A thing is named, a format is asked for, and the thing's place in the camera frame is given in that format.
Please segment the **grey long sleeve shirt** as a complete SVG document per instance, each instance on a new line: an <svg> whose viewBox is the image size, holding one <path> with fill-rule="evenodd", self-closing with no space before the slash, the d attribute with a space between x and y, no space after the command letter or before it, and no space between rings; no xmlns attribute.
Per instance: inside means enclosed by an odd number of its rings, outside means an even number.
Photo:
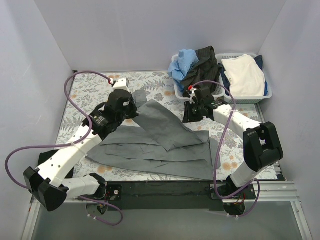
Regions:
<svg viewBox="0 0 320 240"><path fill-rule="evenodd" d="M136 126L120 126L87 154L101 165L138 172L212 180L218 142L207 130L191 130L166 107L133 94Z"/></svg>

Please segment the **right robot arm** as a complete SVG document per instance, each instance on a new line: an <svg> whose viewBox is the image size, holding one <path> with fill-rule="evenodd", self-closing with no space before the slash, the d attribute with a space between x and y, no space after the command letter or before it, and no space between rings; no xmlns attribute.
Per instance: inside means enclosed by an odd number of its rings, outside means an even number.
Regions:
<svg viewBox="0 0 320 240"><path fill-rule="evenodd" d="M220 195L237 199L260 172L284 157L277 129L271 122L252 120L224 100L214 99L208 87L190 86L188 90L191 97L184 103L184 123L211 119L233 131L243 141L244 162L227 177L224 187L217 188Z"/></svg>

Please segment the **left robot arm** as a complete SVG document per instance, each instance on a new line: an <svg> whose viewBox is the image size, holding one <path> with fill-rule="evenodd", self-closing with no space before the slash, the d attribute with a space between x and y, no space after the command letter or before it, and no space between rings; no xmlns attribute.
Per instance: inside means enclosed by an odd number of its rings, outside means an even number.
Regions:
<svg viewBox="0 0 320 240"><path fill-rule="evenodd" d="M120 78L112 86L107 102L99 104L69 140L68 147L59 149L36 169L28 167L24 179L29 192L49 212L59 208L65 200L90 196L101 200L107 193L107 181L96 173L84 177L66 176L74 166L115 132L126 120L137 117L137 107L129 90L129 81Z"/></svg>

